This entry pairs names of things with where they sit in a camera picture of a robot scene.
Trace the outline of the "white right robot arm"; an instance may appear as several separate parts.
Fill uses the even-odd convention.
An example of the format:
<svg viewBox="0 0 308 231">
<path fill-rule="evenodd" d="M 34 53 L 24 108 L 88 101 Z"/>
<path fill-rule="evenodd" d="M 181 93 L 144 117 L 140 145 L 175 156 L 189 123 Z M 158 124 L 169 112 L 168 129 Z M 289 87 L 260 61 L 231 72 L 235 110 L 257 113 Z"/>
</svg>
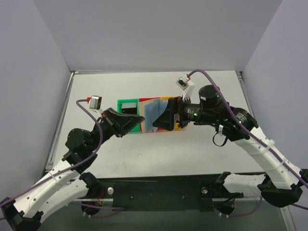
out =
<svg viewBox="0 0 308 231">
<path fill-rule="evenodd" d="M 174 129 L 175 123 L 180 128 L 190 122 L 198 126 L 212 126 L 216 134 L 241 147 L 264 170 L 258 175 L 223 172 L 214 183 L 205 187 L 210 196 L 261 196 L 276 207 L 298 202 L 303 193 L 301 187 L 308 181 L 308 171 L 289 162 L 246 110 L 227 109 L 212 85 L 200 88 L 198 94 L 199 104 L 182 97 L 170 98 L 153 126 L 168 131 Z"/>
</svg>

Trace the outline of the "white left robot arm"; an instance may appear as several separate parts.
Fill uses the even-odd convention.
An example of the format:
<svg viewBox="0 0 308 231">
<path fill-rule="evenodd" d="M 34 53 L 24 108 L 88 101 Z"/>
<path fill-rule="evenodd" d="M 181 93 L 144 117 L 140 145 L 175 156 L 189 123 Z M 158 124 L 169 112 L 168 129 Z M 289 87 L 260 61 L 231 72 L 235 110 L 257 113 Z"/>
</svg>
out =
<svg viewBox="0 0 308 231">
<path fill-rule="evenodd" d="M 112 108 L 99 113 L 92 131 L 74 128 L 69 132 L 65 143 L 68 152 L 33 189 L 2 201 L 3 216 L 14 231 L 36 231 L 58 209 L 80 197 L 94 198 L 102 190 L 99 180 L 86 169 L 104 142 L 112 136 L 125 136 L 144 117 L 120 114 Z"/>
</svg>

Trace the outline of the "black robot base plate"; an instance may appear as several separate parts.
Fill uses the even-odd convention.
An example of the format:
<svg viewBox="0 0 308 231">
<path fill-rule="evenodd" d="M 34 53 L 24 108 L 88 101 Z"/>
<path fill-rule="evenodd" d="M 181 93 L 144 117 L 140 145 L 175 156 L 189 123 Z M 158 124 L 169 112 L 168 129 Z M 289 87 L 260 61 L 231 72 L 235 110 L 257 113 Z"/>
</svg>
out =
<svg viewBox="0 0 308 231">
<path fill-rule="evenodd" d="M 101 198 L 125 211 L 212 211 L 213 199 L 234 194 L 222 185 L 226 173 L 209 175 L 100 178 L 100 188 L 81 197 L 86 202 Z"/>
</svg>

